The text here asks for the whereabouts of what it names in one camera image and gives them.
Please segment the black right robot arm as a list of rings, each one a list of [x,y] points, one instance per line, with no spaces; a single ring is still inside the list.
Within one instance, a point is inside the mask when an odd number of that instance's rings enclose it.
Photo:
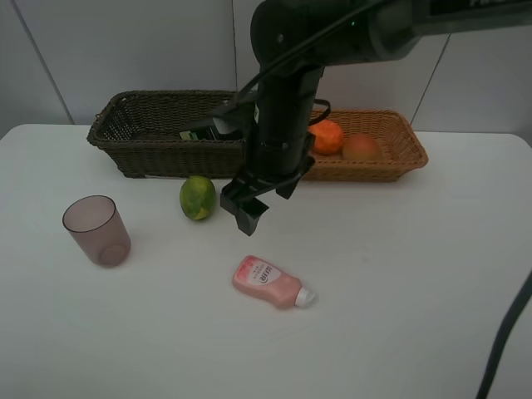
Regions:
[[[289,198],[311,169],[308,123],[330,66],[404,58],[426,36],[528,25],[528,1],[265,1],[250,38],[259,73],[219,116],[244,132],[244,162],[220,204],[253,234],[275,191]]]

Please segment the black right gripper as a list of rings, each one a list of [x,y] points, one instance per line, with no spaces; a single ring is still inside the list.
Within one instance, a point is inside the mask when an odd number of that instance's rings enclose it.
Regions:
[[[309,132],[293,137],[262,136],[255,125],[244,139],[244,163],[220,194],[221,207],[231,213],[240,231],[254,234],[268,206],[256,197],[276,191],[289,200],[298,182],[314,165],[309,154],[314,136]]]

